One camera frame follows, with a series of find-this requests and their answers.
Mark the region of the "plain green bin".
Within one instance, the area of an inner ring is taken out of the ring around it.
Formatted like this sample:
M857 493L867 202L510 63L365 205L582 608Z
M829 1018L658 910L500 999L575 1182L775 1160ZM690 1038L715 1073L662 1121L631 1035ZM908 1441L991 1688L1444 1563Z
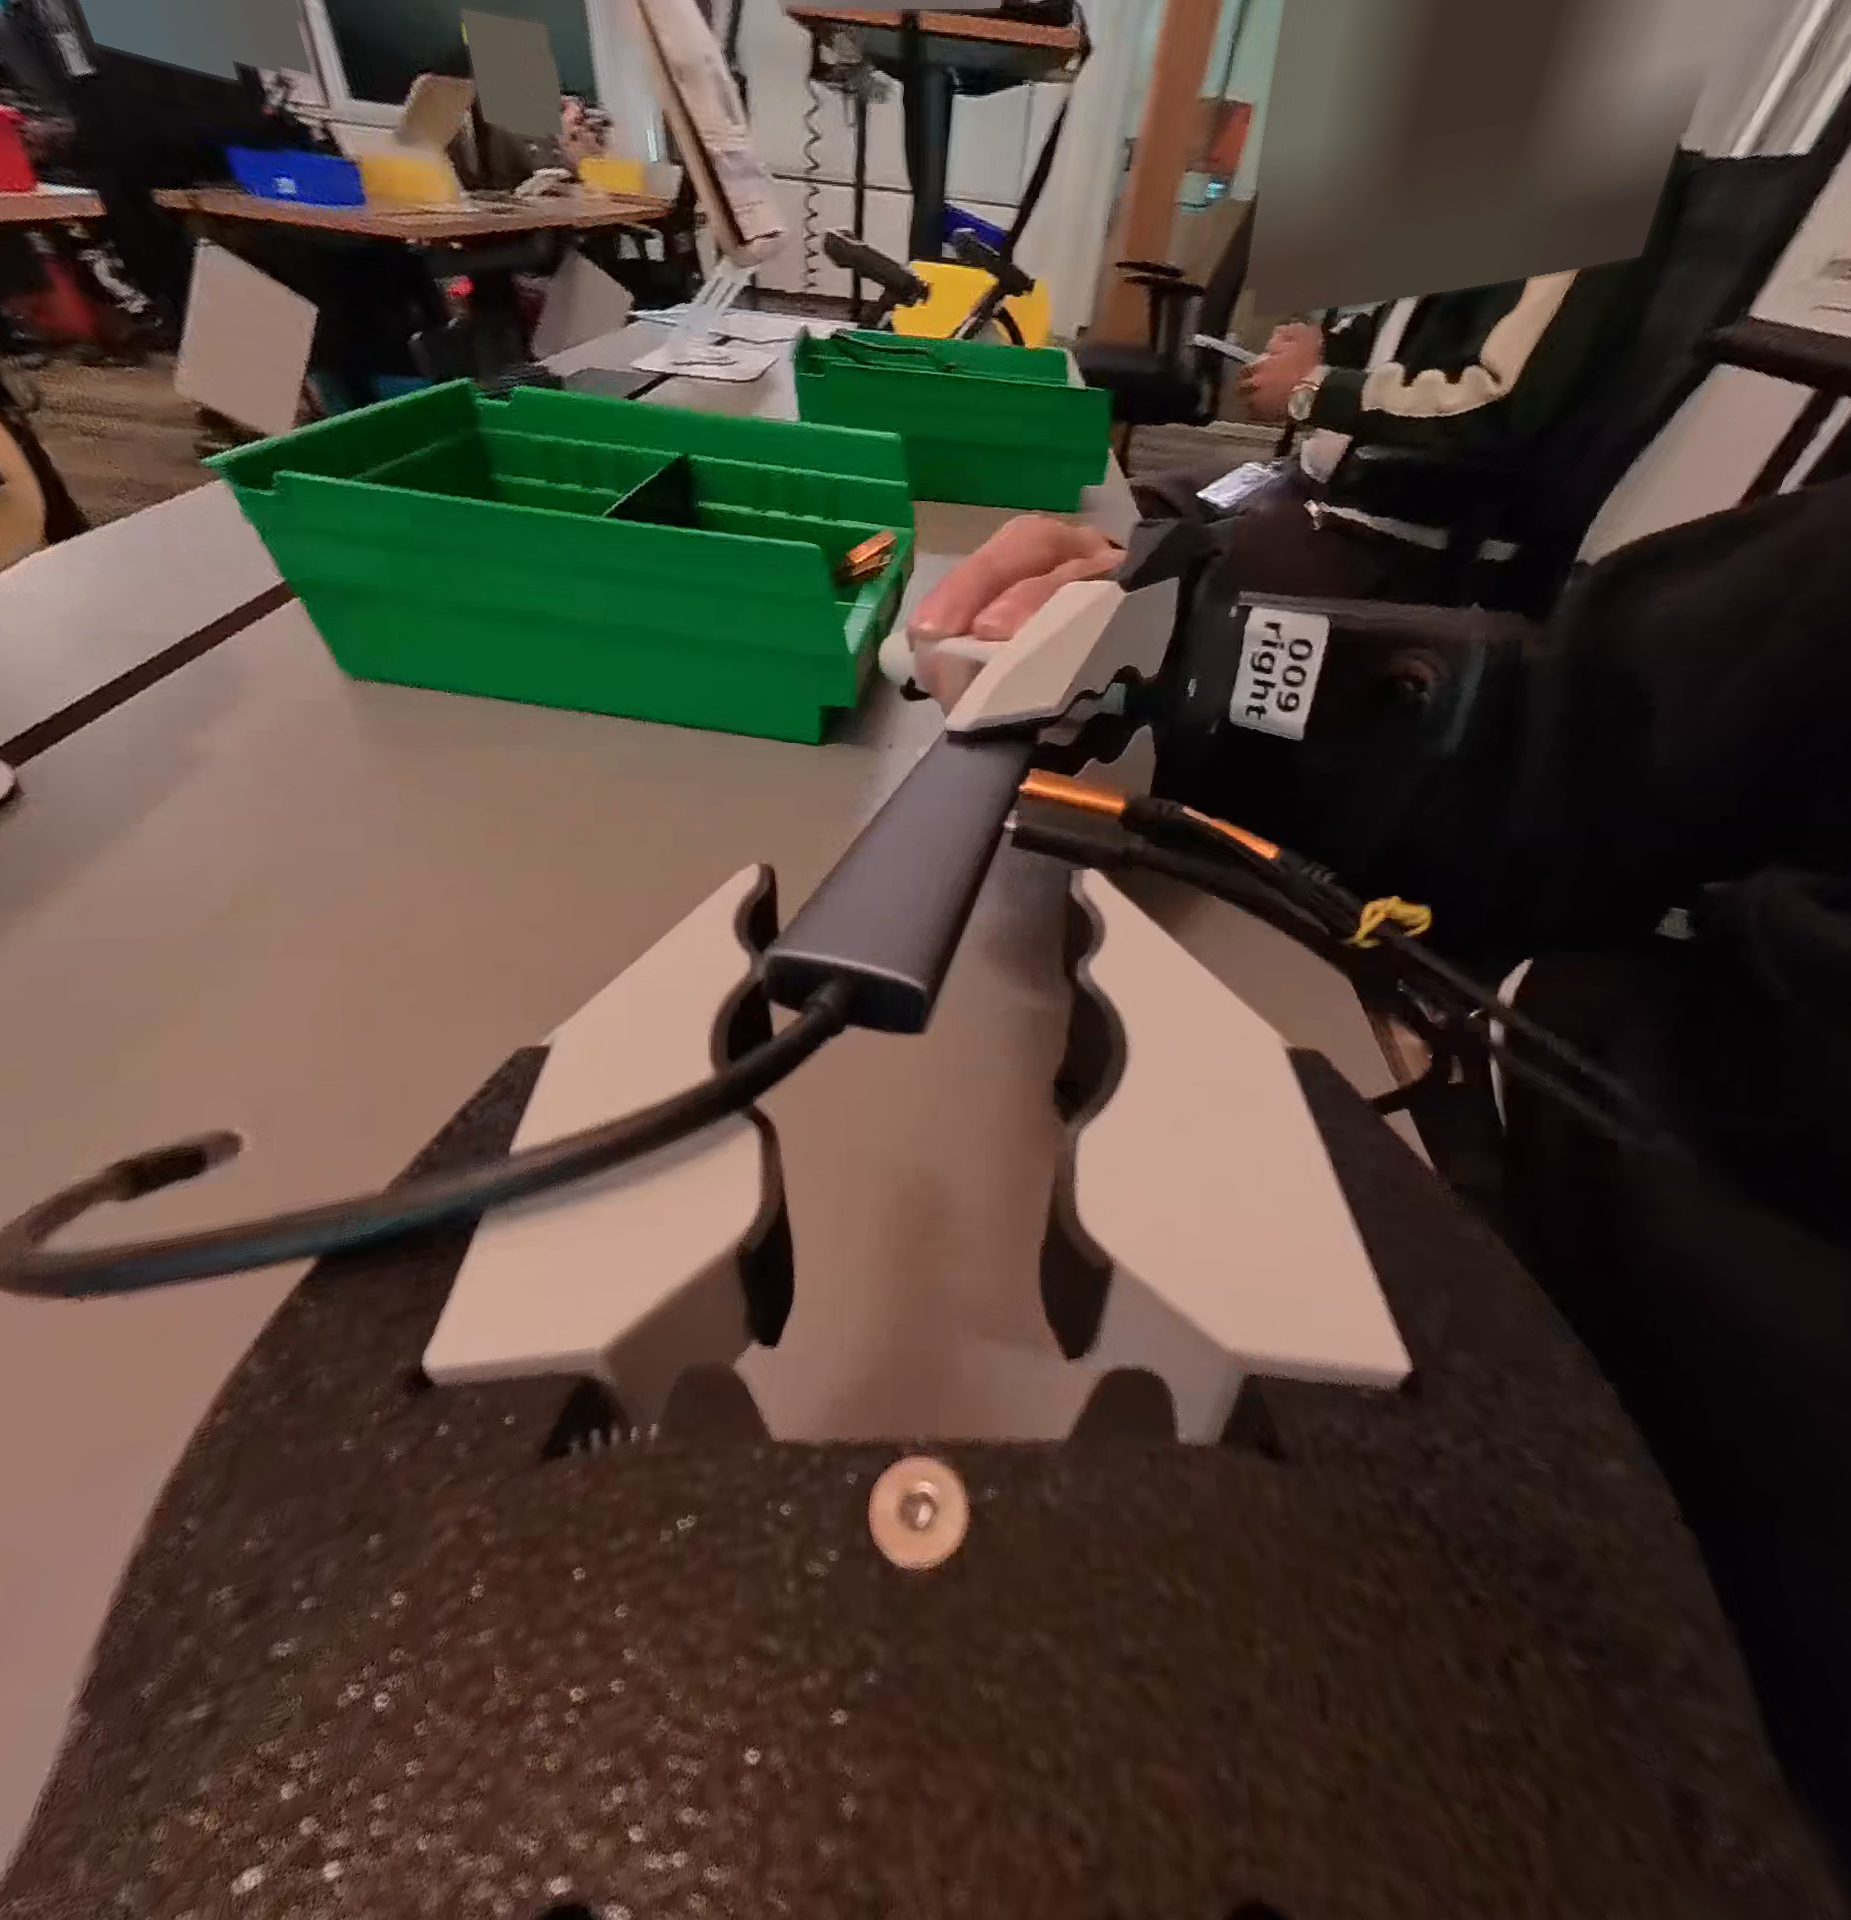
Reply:
M896 434L916 500L1069 516L1103 481L1110 398L1061 349L845 331L792 365L799 419Z

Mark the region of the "person's right forearm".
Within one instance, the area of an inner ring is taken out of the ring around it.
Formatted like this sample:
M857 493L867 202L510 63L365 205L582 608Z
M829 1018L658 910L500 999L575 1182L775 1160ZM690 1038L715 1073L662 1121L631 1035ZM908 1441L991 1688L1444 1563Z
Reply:
M1594 564L1513 713L1453 910L1471 948L1620 944L1762 870L1851 876L1851 474Z

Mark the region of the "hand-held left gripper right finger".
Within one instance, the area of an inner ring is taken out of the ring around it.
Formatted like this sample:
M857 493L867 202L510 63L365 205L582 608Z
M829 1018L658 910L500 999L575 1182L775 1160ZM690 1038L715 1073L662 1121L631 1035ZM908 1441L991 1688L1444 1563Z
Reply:
M1076 874L1043 1310L1081 1379L1157 1388L1184 1444L1245 1391L1412 1374L1286 1043L1101 874Z

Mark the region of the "grey desk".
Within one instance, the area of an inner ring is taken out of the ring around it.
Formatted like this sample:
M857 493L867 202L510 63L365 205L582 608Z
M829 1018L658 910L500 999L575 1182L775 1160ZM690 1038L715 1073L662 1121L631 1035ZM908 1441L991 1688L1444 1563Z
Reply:
M0 1225L133 1151L235 1129L164 1234L382 1188L531 1048L766 859L793 913L936 735L878 686L821 748L345 679L286 604L111 713L73 697L274 583L221 485L0 578ZM851 1037L771 1105L793 1322L775 1435L1048 1437L1037 1302L1065 879L1002 852L919 1038ZM0 1296L0 1876L159 1491L300 1268L125 1302Z

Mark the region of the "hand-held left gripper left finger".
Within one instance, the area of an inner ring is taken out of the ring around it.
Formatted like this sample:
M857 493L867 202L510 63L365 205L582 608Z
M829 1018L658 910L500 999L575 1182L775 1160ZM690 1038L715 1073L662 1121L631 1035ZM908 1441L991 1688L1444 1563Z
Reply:
M766 865L741 868L554 1030L516 1154L688 1092L769 1037L759 960ZM778 1343L793 1298L780 1145L766 1116L486 1212L424 1352L436 1386L593 1379L672 1391Z

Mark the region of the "divided green bin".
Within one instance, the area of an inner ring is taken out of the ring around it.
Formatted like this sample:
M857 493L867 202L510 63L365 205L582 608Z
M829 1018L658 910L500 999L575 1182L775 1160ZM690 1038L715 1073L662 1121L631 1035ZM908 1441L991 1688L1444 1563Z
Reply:
M913 572L878 431L461 379L208 465L358 682L814 746Z

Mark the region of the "dark grey USB hub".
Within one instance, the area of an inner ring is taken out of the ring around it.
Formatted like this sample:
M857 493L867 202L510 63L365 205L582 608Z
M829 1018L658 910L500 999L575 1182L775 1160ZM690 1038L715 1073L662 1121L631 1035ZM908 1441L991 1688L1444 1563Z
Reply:
M85 1212L191 1183L243 1151L240 1133L224 1129L177 1140L116 1160L8 1221L0 1231L0 1293L109 1298L457 1231L485 1212L639 1169L748 1117L764 1093L851 1030L925 1031L1032 762L1030 739L938 739L761 960L762 991L792 1013L789 1026L710 1079L457 1175L181 1237L48 1248Z

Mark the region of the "small blue bin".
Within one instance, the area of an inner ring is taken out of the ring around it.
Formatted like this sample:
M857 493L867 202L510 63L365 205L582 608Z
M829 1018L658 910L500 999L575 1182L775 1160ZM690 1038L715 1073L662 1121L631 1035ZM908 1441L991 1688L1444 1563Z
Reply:
M224 146L232 183L274 205L358 210L365 205L362 169L348 157L297 148Z

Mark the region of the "person's right hand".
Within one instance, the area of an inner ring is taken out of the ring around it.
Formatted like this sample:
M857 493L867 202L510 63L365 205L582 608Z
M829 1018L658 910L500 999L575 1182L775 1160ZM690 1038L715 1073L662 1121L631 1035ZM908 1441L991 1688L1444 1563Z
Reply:
M1012 639L1061 588L1118 576L1126 547L1098 529L1018 516L931 588L908 616L914 648Z

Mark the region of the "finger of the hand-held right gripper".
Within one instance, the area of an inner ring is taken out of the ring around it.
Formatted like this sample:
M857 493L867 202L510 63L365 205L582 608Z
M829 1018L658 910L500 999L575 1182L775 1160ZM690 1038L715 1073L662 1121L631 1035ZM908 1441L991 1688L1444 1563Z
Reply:
M957 739L1037 735L1126 667L1115 636L1126 590L1113 579L1061 587L1005 641L961 639L953 660L971 672L944 717Z

